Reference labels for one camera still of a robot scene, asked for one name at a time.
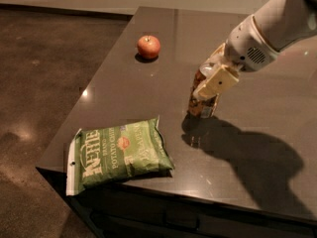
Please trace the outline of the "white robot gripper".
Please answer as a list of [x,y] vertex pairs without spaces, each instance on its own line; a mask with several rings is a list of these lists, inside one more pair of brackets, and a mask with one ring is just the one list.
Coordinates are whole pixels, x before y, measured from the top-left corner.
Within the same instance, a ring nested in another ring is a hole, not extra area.
[[277,59],[279,52],[262,36],[255,16],[248,16],[199,67],[206,77],[193,91],[198,100],[215,97],[239,82],[239,74],[227,66],[227,59],[246,71],[258,71]]

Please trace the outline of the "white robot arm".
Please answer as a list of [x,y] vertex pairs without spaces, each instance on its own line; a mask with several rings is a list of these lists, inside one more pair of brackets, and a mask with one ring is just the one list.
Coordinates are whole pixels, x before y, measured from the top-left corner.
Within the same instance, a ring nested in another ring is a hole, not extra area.
[[258,71],[294,43],[317,34],[316,0],[269,0],[248,16],[199,67],[198,100],[213,98],[239,82],[239,72]]

